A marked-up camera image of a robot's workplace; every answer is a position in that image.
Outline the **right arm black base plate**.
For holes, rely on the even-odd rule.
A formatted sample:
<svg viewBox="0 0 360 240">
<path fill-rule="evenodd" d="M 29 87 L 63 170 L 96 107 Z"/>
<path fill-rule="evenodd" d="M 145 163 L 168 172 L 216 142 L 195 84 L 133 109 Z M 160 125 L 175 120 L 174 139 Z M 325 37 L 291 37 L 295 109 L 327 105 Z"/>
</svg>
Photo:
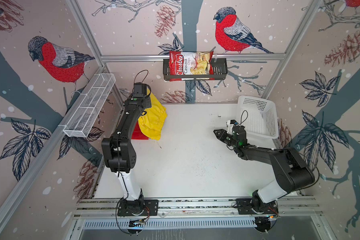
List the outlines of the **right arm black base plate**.
<svg viewBox="0 0 360 240">
<path fill-rule="evenodd" d="M 260 199 L 236 199 L 233 208 L 237 209 L 239 215 L 278 215 L 277 201 L 263 203 Z"/>
</svg>

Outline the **red shorts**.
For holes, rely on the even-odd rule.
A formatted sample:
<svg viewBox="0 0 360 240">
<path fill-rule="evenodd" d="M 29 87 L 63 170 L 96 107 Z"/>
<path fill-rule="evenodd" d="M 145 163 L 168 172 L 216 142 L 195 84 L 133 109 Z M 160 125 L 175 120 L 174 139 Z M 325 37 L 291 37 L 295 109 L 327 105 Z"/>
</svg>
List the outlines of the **red shorts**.
<svg viewBox="0 0 360 240">
<path fill-rule="evenodd" d="M 139 123 L 136 123 L 132 137 L 132 140 L 148 140 L 149 137 L 144 135 L 140 129 Z"/>
</svg>

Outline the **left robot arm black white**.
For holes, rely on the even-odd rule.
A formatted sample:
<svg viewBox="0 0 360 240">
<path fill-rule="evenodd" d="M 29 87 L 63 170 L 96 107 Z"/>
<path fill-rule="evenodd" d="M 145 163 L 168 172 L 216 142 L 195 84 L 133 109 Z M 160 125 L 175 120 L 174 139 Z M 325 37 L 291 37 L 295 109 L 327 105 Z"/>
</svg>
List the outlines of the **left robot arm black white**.
<svg viewBox="0 0 360 240">
<path fill-rule="evenodd" d="M 141 216 L 148 209 L 145 206 L 143 190 L 138 185 L 132 169 L 136 165 L 137 154 L 132 145 L 132 136 L 141 116 L 152 107 L 151 87 L 135 83 L 132 93 L 124 101 L 120 119 L 109 138 L 102 140 L 105 165 L 114 173 L 123 190 L 123 197 L 117 204 L 117 216 Z"/>
</svg>

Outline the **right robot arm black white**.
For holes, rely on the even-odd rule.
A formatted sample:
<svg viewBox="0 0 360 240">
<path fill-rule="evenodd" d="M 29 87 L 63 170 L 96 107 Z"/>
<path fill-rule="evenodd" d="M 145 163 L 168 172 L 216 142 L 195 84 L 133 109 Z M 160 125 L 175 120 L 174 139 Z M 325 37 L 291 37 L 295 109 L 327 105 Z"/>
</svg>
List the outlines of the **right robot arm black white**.
<svg viewBox="0 0 360 240">
<path fill-rule="evenodd" d="M 216 138 L 245 161 L 272 166 L 275 180 L 253 192 L 251 206 L 257 214 L 271 210 L 271 205 L 291 192 L 309 187 L 316 178 L 313 171 L 294 148 L 269 149 L 248 143 L 244 126 L 232 125 L 231 131 L 214 130 Z"/>
</svg>

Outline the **white plastic basket tray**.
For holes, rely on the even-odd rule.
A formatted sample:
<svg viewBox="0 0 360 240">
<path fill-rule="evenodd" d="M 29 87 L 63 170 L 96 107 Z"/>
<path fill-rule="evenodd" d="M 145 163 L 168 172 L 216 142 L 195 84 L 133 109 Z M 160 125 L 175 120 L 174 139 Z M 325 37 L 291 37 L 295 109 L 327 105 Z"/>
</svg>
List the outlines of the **white plastic basket tray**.
<svg viewBox="0 0 360 240">
<path fill-rule="evenodd" d="M 235 120 L 252 135 L 269 139 L 279 137 L 277 110 L 272 101 L 239 96 Z"/>
</svg>

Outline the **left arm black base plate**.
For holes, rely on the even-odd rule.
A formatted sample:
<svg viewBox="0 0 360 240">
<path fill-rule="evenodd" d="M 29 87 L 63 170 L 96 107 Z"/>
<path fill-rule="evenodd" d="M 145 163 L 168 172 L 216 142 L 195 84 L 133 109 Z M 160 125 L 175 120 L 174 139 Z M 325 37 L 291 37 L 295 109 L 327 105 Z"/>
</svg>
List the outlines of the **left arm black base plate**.
<svg viewBox="0 0 360 240">
<path fill-rule="evenodd" d="M 121 200 L 117 206 L 117 217 L 148 217 L 158 214 L 158 200 Z"/>
</svg>

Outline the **yellow shorts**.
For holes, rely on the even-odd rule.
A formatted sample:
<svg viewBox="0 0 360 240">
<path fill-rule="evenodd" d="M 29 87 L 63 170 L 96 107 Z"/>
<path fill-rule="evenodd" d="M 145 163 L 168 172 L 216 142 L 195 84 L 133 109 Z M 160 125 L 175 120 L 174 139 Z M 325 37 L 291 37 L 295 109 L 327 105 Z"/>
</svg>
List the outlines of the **yellow shorts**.
<svg viewBox="0 0 360 240">
<path fill-rule="evenodd" d="M 146 110 L 144 116 L 139 117 L 138 123 L 144 135 L 149 139 L 159 141 L 167 118 L 166 108 L 151 94 L 152 107 Z"/>
</svg>

